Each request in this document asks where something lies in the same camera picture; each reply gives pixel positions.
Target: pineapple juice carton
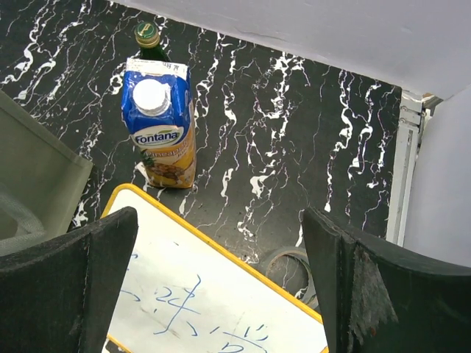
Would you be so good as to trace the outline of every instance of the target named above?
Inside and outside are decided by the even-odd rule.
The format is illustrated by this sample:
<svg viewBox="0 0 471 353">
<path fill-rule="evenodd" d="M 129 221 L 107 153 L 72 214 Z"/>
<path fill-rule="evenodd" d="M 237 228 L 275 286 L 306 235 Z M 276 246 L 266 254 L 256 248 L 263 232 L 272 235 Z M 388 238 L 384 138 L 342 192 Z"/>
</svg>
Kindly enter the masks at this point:
<svg viewBox="0 0 471 353">
<path fill-rule="evenodd" d="M 129 58 L 121 111 L 149 182 L 189 188 L 196 170 L 194 107 L 187 65 Z"/>
</svg>

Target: green bottle cap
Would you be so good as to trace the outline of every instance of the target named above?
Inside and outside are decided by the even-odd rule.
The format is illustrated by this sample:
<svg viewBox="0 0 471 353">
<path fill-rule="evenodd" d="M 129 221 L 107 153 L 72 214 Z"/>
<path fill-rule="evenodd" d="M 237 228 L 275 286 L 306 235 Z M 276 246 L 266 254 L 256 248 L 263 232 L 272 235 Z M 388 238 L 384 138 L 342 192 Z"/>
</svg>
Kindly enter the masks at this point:
<svg viewBox="0 0 471 353">
<path fill-rule="evenodd" d="M 151 22 L 141 22 L 134 28 L 135 39 L 142 48 L 154 48 L 160 42 L 157 26 Z"/>
</svg>

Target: black and white marble pattern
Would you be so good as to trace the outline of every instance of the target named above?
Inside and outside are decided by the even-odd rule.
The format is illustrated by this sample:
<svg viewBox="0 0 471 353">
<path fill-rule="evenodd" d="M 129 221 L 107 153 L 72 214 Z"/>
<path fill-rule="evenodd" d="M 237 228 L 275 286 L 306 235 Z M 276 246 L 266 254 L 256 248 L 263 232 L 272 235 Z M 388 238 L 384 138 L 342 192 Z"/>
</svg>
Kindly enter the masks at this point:
<svg viewBox="0 0 471 353">
<path fill-rule="evenodd" d="M 198 152 L 189 190 L 145 183 L 121 119 L 124 64 L 138 54 L 132 29 L 142 20 L 191 67 Z M 400 88 L 105 0 L 4 1 L 0 30 L 0 88 L 96 165 L 75 227 L 133 182 L 252 265 L 303 246 L 309 207 L 384 237 Z M 283 286 L 290 266 L 275 269 Z"/>
</svg>

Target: white cap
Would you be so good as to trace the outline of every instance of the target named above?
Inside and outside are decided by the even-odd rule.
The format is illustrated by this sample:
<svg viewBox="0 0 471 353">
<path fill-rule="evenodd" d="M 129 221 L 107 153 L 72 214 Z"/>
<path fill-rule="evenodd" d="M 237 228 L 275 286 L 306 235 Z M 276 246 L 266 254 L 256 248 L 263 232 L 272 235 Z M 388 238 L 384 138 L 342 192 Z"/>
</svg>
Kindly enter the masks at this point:
<svg viewBox="0 0 471 353">
<path fill-rule="evenodd" d="M 157 116 L 170 106 L 170 86 L 156 79 L 143 79 L 134 87 L 132 98 L 141 113 Z"/>
</svg>

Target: green glass bottle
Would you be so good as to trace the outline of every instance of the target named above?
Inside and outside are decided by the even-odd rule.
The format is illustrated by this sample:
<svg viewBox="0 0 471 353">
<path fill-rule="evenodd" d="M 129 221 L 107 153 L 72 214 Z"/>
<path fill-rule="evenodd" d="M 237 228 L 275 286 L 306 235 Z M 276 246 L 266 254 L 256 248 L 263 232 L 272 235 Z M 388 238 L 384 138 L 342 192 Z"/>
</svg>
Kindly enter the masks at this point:
<svg viewBox="0 0 471 353">
<path fill-rule="evenodd" d="M 141 59 L 170 62 L 169 56 L 160 45 L 157 26 L 151 22 L 141 22 L 134 29 L 135 39 L 141 47 Z"/>
</svg>

